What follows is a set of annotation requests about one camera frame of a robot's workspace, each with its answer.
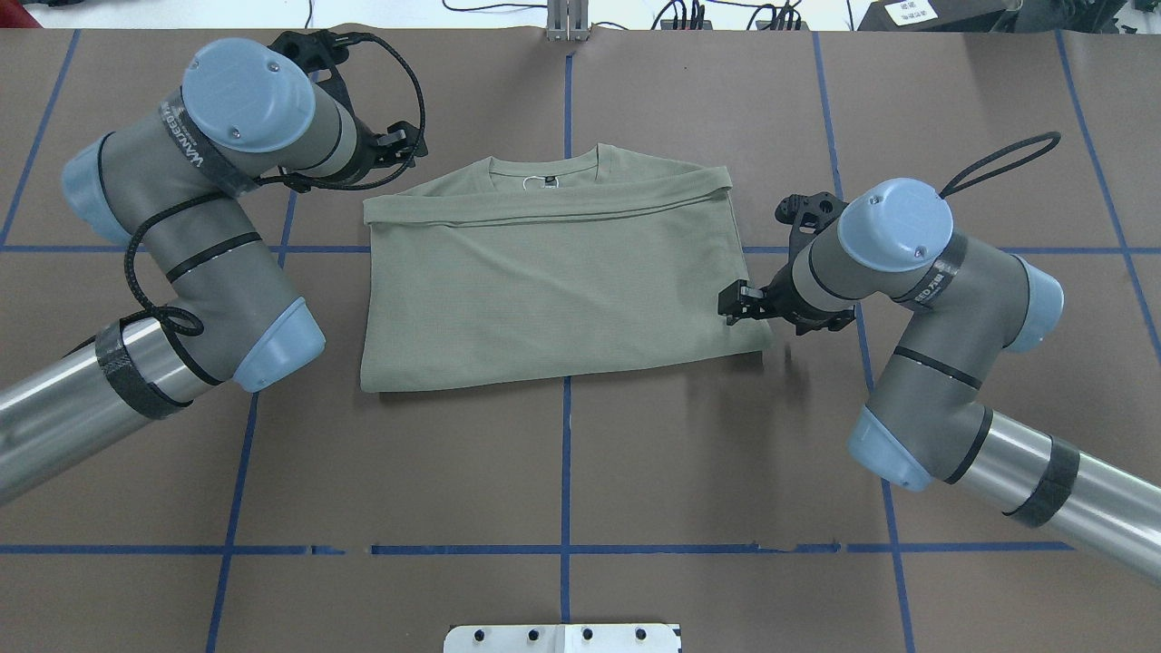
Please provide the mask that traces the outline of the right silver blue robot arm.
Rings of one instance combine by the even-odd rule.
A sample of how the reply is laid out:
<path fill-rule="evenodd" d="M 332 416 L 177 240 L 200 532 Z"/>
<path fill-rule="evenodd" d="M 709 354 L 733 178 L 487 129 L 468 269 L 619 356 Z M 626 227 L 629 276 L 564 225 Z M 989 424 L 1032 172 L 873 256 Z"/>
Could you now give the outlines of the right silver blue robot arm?
<path fill-rule="evenodd" d="M 717 293 L 728 324 L 838 331 L 875 294 L 913 314 L 849 437 L 857 462 L 908 491 L 961 487 L 1158 582 L 1158 487 L 978 399 L 1000 353 L 1027 352 L 1057 329 L 1057 278 L 958 231 L 942 192 L 915 179 L 850 202 L 792 195 L 776 218 L 793 229 L 789 260 L 763 287 L 740 278 Z"/>

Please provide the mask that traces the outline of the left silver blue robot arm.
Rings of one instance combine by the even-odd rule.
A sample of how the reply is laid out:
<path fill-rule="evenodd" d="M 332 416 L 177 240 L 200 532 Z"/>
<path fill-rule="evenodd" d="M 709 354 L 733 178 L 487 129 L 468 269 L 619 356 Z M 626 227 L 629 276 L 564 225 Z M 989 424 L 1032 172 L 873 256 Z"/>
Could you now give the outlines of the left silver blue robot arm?
<path fill-rule="evenodd" d="M 3 390 L 3 503 L 217 385 L 255 393 L 325 349 L 240 199 L 269 185 L 369 191 L 426 155 L 424 120 L 372 130 L 337 67 L 372 33 L 216 40 L 134 125 L 107 132 L 62 172 L 78 218 L 116 247 L 138 310 Z"/>

